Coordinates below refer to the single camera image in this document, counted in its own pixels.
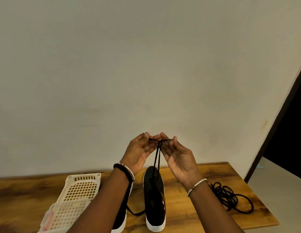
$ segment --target hand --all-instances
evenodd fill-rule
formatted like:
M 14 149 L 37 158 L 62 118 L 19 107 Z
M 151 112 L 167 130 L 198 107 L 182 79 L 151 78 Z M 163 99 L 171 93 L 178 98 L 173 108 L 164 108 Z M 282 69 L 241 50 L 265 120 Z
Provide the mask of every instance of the hand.
M 160 133 L 160 136 L 163 140 L 169 139 L 163 132 Z M 188 192 L 194 184 L 203 179 L 195 158 L 190 149 L 187 149 L 178 142 L 176 136 L 173 137 L 172 141 L 167 141 L 167 143 L 168 145 L 165 142 L 162 143 L 161 152 L 173 175 Z
M 148 132 L 140 134 L 130 141 L 121 163 L 126 165 L 136 175 L 145 164 L 146 158 L 157 148 L 157 141 L 149 141 L 149 138 L 158 140 L 160 135 L 150 136 Z

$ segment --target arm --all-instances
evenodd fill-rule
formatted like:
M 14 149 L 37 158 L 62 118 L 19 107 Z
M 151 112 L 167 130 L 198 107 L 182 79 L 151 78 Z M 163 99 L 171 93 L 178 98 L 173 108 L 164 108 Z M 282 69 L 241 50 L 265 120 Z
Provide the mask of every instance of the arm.
M 149 133 L 140 134 L 130 141 L 120 161 L 129 167 L 134 175 L 142 169 L 146 158 L 156 149 L 157 142 L 149 142 L 149 137 Z M 128 185 L 125 173 L 115 168 L 67 233 L 110 233 Z
M 169 139 L 160 133 L 164 140 Z M 169 144 L 162 144 L 161 151 L 173 175 L 188 192 L 203 179 L 190 149 L 181 145 L 176 137 Z M 214 195 L 207 182 L 200 183 L 189 194 L 206 233 L 244 233 Z

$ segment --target floor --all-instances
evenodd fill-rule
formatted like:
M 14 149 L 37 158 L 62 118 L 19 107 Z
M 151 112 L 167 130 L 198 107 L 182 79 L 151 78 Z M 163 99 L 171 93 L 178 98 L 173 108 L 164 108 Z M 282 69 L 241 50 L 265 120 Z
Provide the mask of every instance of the floor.
M 279 226 L 246 230 L 246 233 L 301 233 L 301 179 L 268 159 L 259 163 L 249 186 L 280 222 Z

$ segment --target silver bracelet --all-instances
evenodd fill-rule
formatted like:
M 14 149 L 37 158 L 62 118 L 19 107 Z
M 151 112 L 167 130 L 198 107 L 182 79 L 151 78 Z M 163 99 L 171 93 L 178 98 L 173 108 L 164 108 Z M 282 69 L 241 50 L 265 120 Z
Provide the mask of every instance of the silver bracelet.
M 120 164 L 120 165 L 122 165 L 122 166 L 124 166 L 125 168 L 127 168 L 127 170 L 131 173 L 131 175 L 132 175 L 132 179 L 133 179 L 133 181 L 134 181 L 134 175 L 133 175 L 133 172 L 130 170 L 130 168 L 128 168 L 126 165 L 124 165 L 123 163 L 117 163 L 117 164 Z
M 202 183 L 203 181 L 207 181 L 208 179 L 204 178 L 202 180 L 200 180 L 199 182 L 197 182 L 187 193 L 187 197 L 189 197 L 189 194 L 191 193 L 191 191 L 197 186 L 199 185 L 200 183 Z

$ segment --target wood grain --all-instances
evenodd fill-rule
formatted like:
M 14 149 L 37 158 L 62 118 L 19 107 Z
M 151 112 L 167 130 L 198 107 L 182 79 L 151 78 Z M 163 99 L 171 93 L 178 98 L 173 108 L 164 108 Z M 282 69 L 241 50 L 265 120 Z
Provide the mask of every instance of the wood grain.
M 254 204 L 252 214 L 245 215 L 235 210 L 230 211 L 231 216 L 240 227 L 249 229 L 279 224 L 229 163 L 202 164 L 199 165 L 199 170 L 209 183 L 221 182 L 223 185 L 231 187 L 235 193 L 248 196 L 252 200 Z M 166 227 L 163 232 L 203 232 L 195 209 L 184 188 L 175 179 L 169 168 L 161 168 L 160 173 L 164 179 L 167 208 Z M 104 184 L 109 174 L 110 171 L 102 172 L 101 185 Z M 45 212 L 51 204 L 57 201 L 68 175 L 0 179 L 0 233 L 38 232 Z M 144 209 L 143 175 L 144 170 L 136 176 L 128 201 L 128 206 L 133 212 Z M 251 206 L 245 199 L 239 198 L 238 208 L 248 210 Z M 150 232 L 146 227 L 145 215 L 133 216 L 127 213 L 127 223 L 123 232 Z

